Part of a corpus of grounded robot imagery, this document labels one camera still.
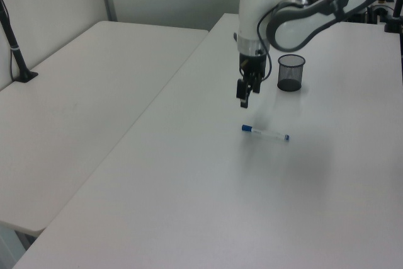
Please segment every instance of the blue pen cap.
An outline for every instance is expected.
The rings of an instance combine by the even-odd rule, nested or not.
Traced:
[[[242,130],[244,131],[244,132],[252,132],[252,127],[251,126],[249,126],[249,125],[242,125]]]

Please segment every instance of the table surface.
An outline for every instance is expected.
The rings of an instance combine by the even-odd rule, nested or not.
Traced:
[[[271,49],[245,110],[237,26],[221,18],[16,269],[401,267],[399,36],[320,33],[295,93],[277,89]]]
[[[0,92],[0,223],[37,235],[207,31],[100,22]]]

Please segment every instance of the cable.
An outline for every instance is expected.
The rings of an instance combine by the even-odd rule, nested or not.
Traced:
[[[14,77],[13,77],[13,51],[10,49],[10,77],[11,81],[14,82]]]
[[[274,8],[272,8],[272,9],[269,10],[266,14],[263,15],[263,17],[259,20],[259,23],[258,23],[258,26],[257,26],[257,29],[256,29],[256,30],[258,31],[259,41],[260,41],[260,43],[262,43],[262,46],[263,46],[264,50],[266,51],[267,57],[269,58],[269,72],[267,73],[267,76],[262,79],[262,82],[263,82],[264,80],[266,80],[267,78],[269,78],[269,76],[270,76],[270,74],[271,74],[272,64],[271,64],[271,57],[270,57],[270,54],[269,54],[269,50],[267,49],[266,45],[264,44],[264,41],[263,41],[263,39],[262,39],[262,36],[260,35],[260,32],[259,32],[259,28],[260,28],[260,24],[262,23],[262,21],[263,21],[271,12],[273,12],[277,7],[278,7],[278,5],[275,6]]]
[[[390,6],[386,6],[386,5],[384,5],[384,4],[376,4],[376,5],[373,5],[372,6],[372,8],[376,8],[376,7],[382,7],[382,8],[388,8],[388,9],[391,9],[392,11],[394,11],[394,8],[391,8]]]
[[[8,21],[10,21],[10,15],[8,13],[7,6],[4,3],[4,0],[0,0],[0,3],[3,6],[4,10],[6,11]],[[14,77],[13,77],[13,51],[11,50],[11,48],[10,48],[10,78],[11,78],[11,81],[14,82]]]
[[[10,21],[10,15],[8,14],[7,6],[6,6],[6,4],[4,3],[4,0],[0,0],[0,2],[1,2],[1,4],[2,4],[4,10],[6,11],[6,15],[7,15],[8,21]]]

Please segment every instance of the white robotic arm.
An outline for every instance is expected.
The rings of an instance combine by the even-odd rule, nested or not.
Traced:
[[[260,90],[270,45],[283,52],[299,50],[320,31],[375,1],[320,0],[308,6],[306,0],[240,0],[237,44],[243,79],[238,80],[237,98],[241,106],[247,108],[250,92]]]

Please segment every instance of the black mesh pencil cup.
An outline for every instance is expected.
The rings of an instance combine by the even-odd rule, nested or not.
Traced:
[[[298,91],[301,88],[305,59],[299,55],[284,55],[278,59],[277,87],[282,91]]]

